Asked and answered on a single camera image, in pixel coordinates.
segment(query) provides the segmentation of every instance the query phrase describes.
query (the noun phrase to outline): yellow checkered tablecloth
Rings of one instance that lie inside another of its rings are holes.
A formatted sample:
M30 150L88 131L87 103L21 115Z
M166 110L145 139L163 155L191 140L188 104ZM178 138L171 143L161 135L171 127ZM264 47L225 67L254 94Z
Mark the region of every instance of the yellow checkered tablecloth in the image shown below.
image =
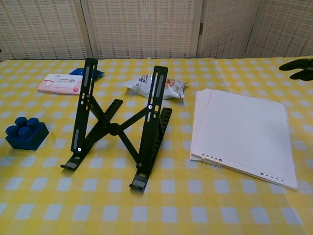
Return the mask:
M184 99L163 107L172 117L144 194L130 191L135 162L118 137L105 136L75 172L70 158L77 95L37 92L48 73L68 74L84 61L0 63L0 234L313 234L313 82L292 81L278 67L295 58L99 60L106 75L94 96L105 110L124 103L122 123L147 104L122 84L167 66L188 82ZM287 106L298 192L236 171L189 161L195 91L258 96ZM37 151L12 149L5 129L16 117L38 117L50 133ZM88 130L96 123L90 115ZM139 146L139 121L127 130Z

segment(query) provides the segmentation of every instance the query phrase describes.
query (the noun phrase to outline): blue building block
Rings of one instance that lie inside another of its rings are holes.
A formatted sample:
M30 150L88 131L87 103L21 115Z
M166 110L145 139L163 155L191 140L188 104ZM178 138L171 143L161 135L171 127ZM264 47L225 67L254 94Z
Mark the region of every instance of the blue building block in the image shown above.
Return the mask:
M18 122L21 117L17 118L18 126L9 126L6 129L7 137L5 138L12 148L37 150L39 145L44 141L49 131L43 122L39 122L37 118L30 118L28 122Z

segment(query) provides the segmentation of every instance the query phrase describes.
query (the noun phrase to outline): paper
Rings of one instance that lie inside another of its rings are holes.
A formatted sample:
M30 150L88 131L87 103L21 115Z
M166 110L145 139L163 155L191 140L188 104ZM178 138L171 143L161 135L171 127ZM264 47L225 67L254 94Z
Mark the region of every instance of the paper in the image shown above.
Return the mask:
M205 101L198 102L204 105L196 104L196 122L205 113L201 124L194 123L191 159L206 159L297 189L283 104L217 90L211 91L206 108Z

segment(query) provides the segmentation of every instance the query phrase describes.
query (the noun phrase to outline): wicker panel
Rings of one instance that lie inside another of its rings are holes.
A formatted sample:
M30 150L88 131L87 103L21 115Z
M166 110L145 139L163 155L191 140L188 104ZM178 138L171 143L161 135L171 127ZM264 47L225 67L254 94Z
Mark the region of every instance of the wicker panel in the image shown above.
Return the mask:
M195 57L201 7L202 0L88 0L98 56Z
M0 1L1 59L87 57L74 0Z
M313 1L267 0L248 57L313 55Z
M243 57L260 0L206 0L197 57Z

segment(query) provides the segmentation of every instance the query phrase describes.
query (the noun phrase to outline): blue package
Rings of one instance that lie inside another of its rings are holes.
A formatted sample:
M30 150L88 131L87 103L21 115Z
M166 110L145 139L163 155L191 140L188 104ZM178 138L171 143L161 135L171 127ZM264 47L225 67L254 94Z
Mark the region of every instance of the blue package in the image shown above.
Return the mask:
M83 74L84 74L84 68L77 68L70 73L70 75L82 75L82 76ZM102 77L103 74L104 72L97 70L97 78Z

